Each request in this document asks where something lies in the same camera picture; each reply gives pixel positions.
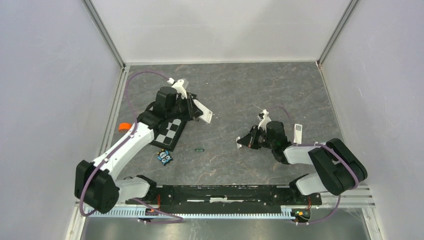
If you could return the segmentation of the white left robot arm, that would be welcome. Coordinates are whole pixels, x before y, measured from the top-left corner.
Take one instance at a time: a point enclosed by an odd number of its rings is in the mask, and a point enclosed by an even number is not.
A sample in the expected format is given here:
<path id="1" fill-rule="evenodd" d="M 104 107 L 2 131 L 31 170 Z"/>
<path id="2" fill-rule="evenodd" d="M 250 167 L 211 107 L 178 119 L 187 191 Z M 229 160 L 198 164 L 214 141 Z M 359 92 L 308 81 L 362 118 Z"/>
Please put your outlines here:
<path id="1" fill-rule="evenodd" d="M 140 177 L 118 180 L 120 172 L 173 120 L 188 122 L 200 119 L 209 124 L 212 116 L 213 112 L 182 86 L 161 87 L 155 101 L 135 119 L 121 139 L 94 160 L 82 160 L 76 166 L 74 195 L 79 199 L 80 213 L 88 215 L 84 212 L 84 204 L 105 214 L 116 203 L 134 198 L 145 204 L 153 203 L 157 198 L 154 187 Z"/>

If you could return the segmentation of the white battery cover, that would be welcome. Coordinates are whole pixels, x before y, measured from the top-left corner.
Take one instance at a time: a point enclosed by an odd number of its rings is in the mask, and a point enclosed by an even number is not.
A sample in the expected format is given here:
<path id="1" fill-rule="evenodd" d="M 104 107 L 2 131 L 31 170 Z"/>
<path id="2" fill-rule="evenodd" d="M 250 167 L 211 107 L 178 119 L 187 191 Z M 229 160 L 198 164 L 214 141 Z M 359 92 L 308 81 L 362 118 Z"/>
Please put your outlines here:
<path id="1" fill-rule="evenodd" d="M 235 139 L 235 142 L 236 142 L 236 147 L 238 148 L 238 149 L 240 149 L 243 145 L 242 144 L 240 144 L 239 143 L 239 140 L 241 139 L 241 137 L 240 136 L 238 136 L 238 137 L 236 137 L 236 139 Z"/>

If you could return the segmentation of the white remote control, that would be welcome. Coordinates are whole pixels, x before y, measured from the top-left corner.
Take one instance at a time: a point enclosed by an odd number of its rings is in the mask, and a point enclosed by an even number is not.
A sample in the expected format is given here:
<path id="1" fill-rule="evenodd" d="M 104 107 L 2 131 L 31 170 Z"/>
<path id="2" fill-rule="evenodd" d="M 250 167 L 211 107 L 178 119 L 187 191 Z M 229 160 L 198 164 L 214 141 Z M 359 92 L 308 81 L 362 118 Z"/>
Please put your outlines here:
<path id="1" fill-rule="evenodd" d="M 197 99 L 193 100 L 194 105 L 202 112 L 202 114 L 198 117 L 203 122 L 210 124 L 213 117 L 213 112 L 204 106 L 201 102 L 199 102 Z"/>

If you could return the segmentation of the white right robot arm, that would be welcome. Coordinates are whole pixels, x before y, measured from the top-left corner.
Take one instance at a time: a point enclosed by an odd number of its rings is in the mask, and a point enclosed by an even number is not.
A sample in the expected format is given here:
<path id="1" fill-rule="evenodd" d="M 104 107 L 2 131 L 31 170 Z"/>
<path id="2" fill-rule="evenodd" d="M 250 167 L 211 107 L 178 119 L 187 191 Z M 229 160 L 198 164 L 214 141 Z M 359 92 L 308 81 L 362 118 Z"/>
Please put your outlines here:
<path id="1" fill-rule="evenodd" d="M 247 135 L 236 138 L 236 144 L 239 148 L 269 149 L 274 159 L 284 165 L 314 167 L 315 173 L 301 176 L 291 183 L 288 196 L 295 204 L 302 204 L 314 193 L 329 192 L 339 196 L 357 188 L 368 177 L 365 166 L 341 139 L 294 143 L 289 141 L 280 121 L 270 121 L 265 127 L 253 125 Z"/>

